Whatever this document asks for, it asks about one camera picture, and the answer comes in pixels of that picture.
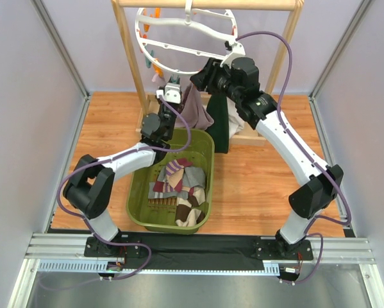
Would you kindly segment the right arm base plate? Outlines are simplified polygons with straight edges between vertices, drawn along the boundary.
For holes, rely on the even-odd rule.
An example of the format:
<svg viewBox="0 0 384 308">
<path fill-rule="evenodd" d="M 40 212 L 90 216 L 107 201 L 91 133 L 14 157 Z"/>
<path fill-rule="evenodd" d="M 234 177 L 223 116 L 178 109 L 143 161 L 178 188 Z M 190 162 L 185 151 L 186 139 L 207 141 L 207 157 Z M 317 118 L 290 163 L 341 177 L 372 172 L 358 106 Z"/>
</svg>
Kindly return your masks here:
<svg viewBox="0 0 384 308">
<path fill-rule="evenodd" d="M 255 257 L 264 261 L 312 261 L 313 252 L 309 240 L 287 244 L 275 237 L 256 237 L 253 241 Z"/>
</svg>

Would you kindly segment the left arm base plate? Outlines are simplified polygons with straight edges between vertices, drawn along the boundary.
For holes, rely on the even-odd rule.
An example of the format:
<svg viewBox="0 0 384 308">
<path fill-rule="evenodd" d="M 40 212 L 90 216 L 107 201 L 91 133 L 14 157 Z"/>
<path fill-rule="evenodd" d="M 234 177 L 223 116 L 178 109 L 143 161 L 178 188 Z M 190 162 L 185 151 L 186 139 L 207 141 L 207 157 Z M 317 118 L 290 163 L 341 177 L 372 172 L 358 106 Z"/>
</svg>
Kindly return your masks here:
<svg viewBox="0 0 384 308">
<path fill-rule="evenodd" d="M 135 246 L 115 246 L 105 244 L 96 237 L 88 237 L 83 254 L 85 257 L 141 258 L 147 257 L 148 252 L 138 244 Z"/>
</svg>

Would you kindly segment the white round clip hanger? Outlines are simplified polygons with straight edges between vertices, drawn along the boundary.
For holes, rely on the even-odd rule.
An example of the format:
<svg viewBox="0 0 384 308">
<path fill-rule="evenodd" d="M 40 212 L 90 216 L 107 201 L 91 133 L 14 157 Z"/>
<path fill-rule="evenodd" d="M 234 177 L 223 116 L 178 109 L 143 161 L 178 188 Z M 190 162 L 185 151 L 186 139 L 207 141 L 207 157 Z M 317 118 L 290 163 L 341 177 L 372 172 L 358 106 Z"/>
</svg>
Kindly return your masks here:
<svg viewBox="0 0 384 308">
<path fill-rule="evenodd" d="M 231 10 L 199 9 L 186 2 L 183 11 L 139 8 L 135 34 L 148 68 L 152 63 L 163 72 L 190 76 L 209 58 L 222 61 L 225 41 L 236 40 L 238 28 Z"/>
</svg>

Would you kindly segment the teal clothes clip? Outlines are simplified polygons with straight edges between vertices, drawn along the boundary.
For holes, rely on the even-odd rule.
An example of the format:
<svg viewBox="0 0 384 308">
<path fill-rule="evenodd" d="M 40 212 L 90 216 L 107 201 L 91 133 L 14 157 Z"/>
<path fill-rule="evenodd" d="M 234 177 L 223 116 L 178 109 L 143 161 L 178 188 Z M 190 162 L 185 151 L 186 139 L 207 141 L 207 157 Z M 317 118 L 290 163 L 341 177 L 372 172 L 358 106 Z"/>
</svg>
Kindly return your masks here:
<svg viewBox="0 0 384 308">
<path fill-rule="evenodd" d="M 169 83 L 180 84 L 180 76 L 178 74 L 172 74 L 169 78 Z"/>
</svg>

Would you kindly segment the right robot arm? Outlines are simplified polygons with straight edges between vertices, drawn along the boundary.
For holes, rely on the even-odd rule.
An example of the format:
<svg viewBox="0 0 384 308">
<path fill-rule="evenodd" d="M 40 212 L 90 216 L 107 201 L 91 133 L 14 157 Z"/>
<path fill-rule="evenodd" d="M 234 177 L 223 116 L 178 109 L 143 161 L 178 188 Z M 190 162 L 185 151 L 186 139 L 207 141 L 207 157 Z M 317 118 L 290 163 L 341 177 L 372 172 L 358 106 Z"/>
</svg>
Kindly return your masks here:
<svg viewBox="0 0 384 308">
<path fill-rule="evenodd" d="M 190 81 L 199 91 L 224 94 L 234 102 L 238 115 L 263 135 L 295 176 L 299 188 L 289 197 L 291 212 L 276 233 L 276 247 L 293 250 L 305 238 L 312 221 L 337 197 L 344 172 L 329 166 L 300 138 L 276 100 L 260 90 L 259 70 L 251 58 L 240 57 L 230 65 L 210 58 Z"/>
</svg>

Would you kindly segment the dark green sock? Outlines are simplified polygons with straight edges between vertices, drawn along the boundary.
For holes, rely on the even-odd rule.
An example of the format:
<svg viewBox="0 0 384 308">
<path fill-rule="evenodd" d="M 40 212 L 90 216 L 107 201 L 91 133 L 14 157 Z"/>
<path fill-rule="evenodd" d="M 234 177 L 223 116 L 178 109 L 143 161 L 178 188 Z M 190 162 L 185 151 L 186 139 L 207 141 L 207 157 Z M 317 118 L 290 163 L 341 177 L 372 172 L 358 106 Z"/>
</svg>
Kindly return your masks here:
<svg viewBox="0 0 384 308">
<path fill-rule="evenodd" d="M 213 119 L 213 124 L 206 129 L 206 132 L 213 139 L 215 152 L 227 154 L 230 142 L 226 96 L 223 94 L 212 94 L 206 111 Z"/>
</svg>

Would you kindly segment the pink sock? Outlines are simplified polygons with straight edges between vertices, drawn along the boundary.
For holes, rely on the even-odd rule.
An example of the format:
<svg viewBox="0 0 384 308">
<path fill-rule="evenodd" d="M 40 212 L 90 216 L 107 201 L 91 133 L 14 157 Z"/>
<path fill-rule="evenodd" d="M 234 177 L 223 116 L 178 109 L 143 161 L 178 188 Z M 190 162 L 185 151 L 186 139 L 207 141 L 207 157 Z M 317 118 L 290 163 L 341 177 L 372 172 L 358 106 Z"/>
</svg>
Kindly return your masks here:
<svg viewBox="0 0 384 308">
<path fill-rule="evenodd" d="M 178 110 L 168 106 L 164 107 L 160 102 L 158 118 L 166 128 L 193 128 L 206 130 L 213 124 L 212 117 L 203 106 L 201 93 L 189 82 L 186 88 L 181 89 L 181 106 Z"/>
</svg>

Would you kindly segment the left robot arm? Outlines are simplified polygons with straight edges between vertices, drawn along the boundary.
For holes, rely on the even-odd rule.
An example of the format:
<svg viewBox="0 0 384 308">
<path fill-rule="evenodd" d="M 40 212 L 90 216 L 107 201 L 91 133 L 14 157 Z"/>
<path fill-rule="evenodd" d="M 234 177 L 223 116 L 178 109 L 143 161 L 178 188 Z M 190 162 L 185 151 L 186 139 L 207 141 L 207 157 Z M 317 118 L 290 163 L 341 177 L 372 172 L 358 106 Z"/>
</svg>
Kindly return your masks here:
<svg viewBox="0 0 384 308">
<path fill-rule="evenodd" d="M 66 210 L 87 224 L 90 231 L 104 244 L 117 246 L 119 229 L 113 222 L 108 205 L 114 182 L 126 175 L 153 166 L 167 153 L 174 153 L 172 139 L 176 119 L 180 117 L 181 87 L 167 83 L 156 91 L 160 103 L 158 113 L 149 113 L 142 120 L 141 139 L 136 145 L 113 155 L 80 158 L 75 170 L 58 188 L 77 212 Z"/>
</svg>

